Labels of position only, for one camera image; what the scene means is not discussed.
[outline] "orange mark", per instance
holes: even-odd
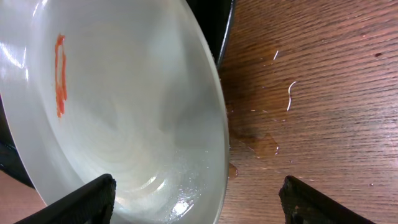
[[[67,81],[65,78],[65,69],[67,64],[67,56],[65,55],[65,49],[63,47],[63,41],[65,36],[59,34],[57,42],[55,43],[55,100],[57,102],[57,116],[61,118],[61,114],[65,113],[64,101],[67,100]],[[62,67],[58,69],[58,50],[62,49],[61,59]]]

